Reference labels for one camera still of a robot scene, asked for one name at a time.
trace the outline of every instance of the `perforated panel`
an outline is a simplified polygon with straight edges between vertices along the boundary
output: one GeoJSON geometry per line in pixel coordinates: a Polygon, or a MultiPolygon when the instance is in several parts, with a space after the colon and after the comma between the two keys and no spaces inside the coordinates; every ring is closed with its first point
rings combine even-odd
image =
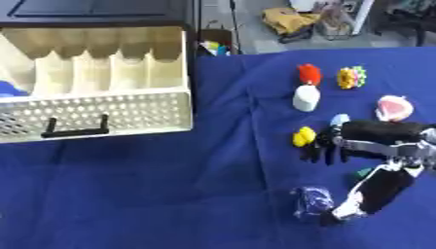
{"type": "Polygon", "coordinates": [[[119,94],[0,103],[0,142],[42,140],[49,118],[55,131],[99,128],[109,116],[110,135],[169,132],[192,126],[187,92],[119,94]]]}

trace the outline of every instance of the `black handle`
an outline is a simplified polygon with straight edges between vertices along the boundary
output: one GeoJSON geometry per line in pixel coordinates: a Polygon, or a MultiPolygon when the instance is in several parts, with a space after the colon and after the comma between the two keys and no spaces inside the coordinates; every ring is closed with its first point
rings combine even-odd
{"type": "Polygon", "coordinates": [[[67,137],[67,136],[90,136],[90,135],[107,134],[109,133],[108,121],[109,121],[109,116],[103,114],[101,115],[100,128],[55,131],[57,119],[50,118],[49,125],[47,125],[46,132],[43,132],[41,136],[43,138],[55,138],[55,137],[67,137]]]}

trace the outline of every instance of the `floor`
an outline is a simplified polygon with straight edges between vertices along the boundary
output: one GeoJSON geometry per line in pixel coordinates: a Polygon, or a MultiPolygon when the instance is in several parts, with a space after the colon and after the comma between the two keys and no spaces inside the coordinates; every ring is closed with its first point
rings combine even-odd
{"type": "MultiPolygon", "coordinates": [[[[409,47],[415,45],[413,36],[384,32],[382,36],[372,34],[365,26],[360,35],[345,41],[328,41],[319,34],[305,41],[287,45],[277,42],[277,36],[261,22],[261,13],[266,8],[286,7],[287,0],[235,0],[236,18],[239,26],[241,50],[243,53],[275,53],[289,50],[338,49],[365,47],[409,47]]],[[[217,20],[211,27],[224,25],[234,29],[229,0],[203,0],[203,26],[217,20]]],[[[426,46],[436,45],[436,35],[429,34],[426,46]]]]}

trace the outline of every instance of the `blue object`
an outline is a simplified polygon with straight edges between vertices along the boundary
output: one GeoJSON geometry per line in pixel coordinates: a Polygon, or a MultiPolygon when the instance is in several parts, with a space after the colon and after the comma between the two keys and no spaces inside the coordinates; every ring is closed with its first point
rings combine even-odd
{"type": "Polygon", "coordinates": [[[226,55],[227,47],[226,46],[220,46],[217,50],[217,55],[226,55]]]}
{"type": "Polygon", "coordinates": [[[204,57],[193,131],[0,145],[0,248],[434,248],[436,180],[425,174],[375,216],[328,229],[296,220],[289,190],[324,186],[340,203],[344,176],[380,161],[304,162],[289,133],[340,113],[373,119],[386,94],[416,103],[412,122],[436,124],[434,63],[419,63],[435,57],[433,47],[204,57]],[[325,78],[305,114],[291,106],[291,79],[308,62],[325,78]],[[355,64],[371,84],[339,89],[338,70],[355,64]]]}
{"type": "Polygon", "coordinates": [[[27,96],[28,93],[14,88],[9,82],[0,81],[0,97],[27,96]]]}
{"type": "Polygon", "coordinates": [[[330,192],[322,187],[301,187],[293,191],[297,198],[295,217],[303,222],[319,223],[319,216],[334,207],[330,192]]]}
{"type": "Polygon", "coordinates": [[[347,123],[350,121],[349,115],[347,114],[338,114],[337,116],[335,116],[332,120],[332,122],[330,122],[330,126],[334,126],[334,125],[343,125],[343,123],[347,123]]]}

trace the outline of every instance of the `white drawer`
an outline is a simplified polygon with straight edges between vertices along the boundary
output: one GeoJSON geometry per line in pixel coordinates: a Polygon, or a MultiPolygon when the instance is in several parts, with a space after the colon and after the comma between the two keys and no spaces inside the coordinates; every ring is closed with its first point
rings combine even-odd
{"type": "Polygon", "coordinates": [[[3,29],[0,143],[189,130],[179,27],[3,29]]]}

